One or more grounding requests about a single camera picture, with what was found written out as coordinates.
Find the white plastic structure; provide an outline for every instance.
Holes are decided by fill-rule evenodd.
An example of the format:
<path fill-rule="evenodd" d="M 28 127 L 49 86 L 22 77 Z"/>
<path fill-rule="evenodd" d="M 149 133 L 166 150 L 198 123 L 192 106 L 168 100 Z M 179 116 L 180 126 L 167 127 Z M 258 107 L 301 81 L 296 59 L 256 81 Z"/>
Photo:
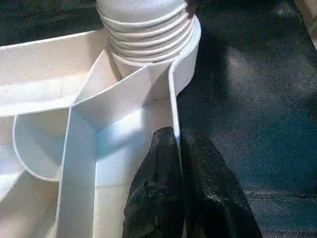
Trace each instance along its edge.
<path fill-rule="evenodd" d="M 0 48 L 1 238 L 121 237 L 153 133 L 171 126 L 179 140 L 193 19 L 182 50 L 155 63 L 121 57 L 105 30 Z"/>
<path fill-rule="evenodd" d="M 116 54 L 134 62 L 177 56 L 194 34 L 195 18 L 185 0 L 97 0 Z"/>

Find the dark fabric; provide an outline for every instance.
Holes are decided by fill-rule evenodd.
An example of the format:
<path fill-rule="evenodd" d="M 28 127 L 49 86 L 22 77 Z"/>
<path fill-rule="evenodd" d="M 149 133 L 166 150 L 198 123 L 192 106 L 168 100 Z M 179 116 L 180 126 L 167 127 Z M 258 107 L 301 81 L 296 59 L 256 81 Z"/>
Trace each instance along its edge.
<path fill-rule="evenodd" d="M 222 154 L 264 237 L 317 236 L 317 54 L 290 0 L 202 1 L 182 131 Z"/>
<path fill-rule="evenodd" d="M 183 131 L 181 155 L 189 238 L 261 238 L 254 215 L 234 174 L 208 139 Z"/>
<path fill-rule="evenodd" d="M 0 45 L 102 28 L 94 0 L 1 0 Z"/>
<path fill-rule="evenodd" d="M 173 129 L 155 132 L 124 210 L 123 238 L 180 238 L 184 224 L 182 175 Z"/>

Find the curved panel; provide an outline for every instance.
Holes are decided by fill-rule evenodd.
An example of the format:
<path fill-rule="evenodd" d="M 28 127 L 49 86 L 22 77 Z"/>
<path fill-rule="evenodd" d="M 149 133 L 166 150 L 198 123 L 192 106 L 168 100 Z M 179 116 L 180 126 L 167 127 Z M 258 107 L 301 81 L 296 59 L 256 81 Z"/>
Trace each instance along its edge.
<path fill-rule="evenodd" d="M 194 35 L 179 57 L 173 61 L 168 72 L 170 100 L 173 112 L 173 127 L 177 143 L 180 143 L 176 96 L 189 84 L 195 72 L 199 40 L 202 34 L 198 18 L 195 16 Z"/>
<path fill-rule="evenodd" d="M 16 116 L 12 139 L 24 168 L 35 177 L 59 181 L 68 109 Z"/>

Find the ribbed cylinder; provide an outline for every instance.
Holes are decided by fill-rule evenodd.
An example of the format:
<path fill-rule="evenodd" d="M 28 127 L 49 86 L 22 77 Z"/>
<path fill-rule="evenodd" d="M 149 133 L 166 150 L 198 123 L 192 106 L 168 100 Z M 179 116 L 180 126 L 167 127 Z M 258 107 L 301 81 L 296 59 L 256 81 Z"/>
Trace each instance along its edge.
<path fill-rule="evenodd" d="M 154 1 L 146 1 L 147 4 L 143 0 L 123 1 L 128 3 L 122 11 L 118 7 L 122 0 L 97 1 L 97 9 L 107 29 L 109 41 L 121 57 L 135 62 L 167 60 L 178 55 L 190 41 L 194 32 L 194 18 L 186 11 L 185 0 L 162 0 L 159 1 L 161 5 L 152 4 Z M 143 4 L 134 11 L 139 2 Z M 156 8 L 156 13 L 151 15 L 143 12 L 149 8 L 150 13 Z"/>

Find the plastic divider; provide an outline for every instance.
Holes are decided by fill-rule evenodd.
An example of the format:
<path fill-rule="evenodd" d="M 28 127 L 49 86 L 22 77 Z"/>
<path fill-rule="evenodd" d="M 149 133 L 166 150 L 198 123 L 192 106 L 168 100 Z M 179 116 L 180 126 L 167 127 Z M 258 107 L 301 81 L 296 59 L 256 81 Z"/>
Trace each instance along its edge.
<path fill-rule="evenodd" d="M 96 131 L 70 110 L 57 210 L 57 238 L 91 238 L 93 231 Z"/>
<path fill-rule="evenodd" d="M 121 236 L 129 187 L 152 135 L 172 126 L 167 77 L 151 72 L 143 67 L 71 108 L 57 238 Z"/>
<path fill-rule="evenodd" d="M 46 181 L 60 180 L 68 109 L 16 116 L 13 146 L 24 168 Z"/>

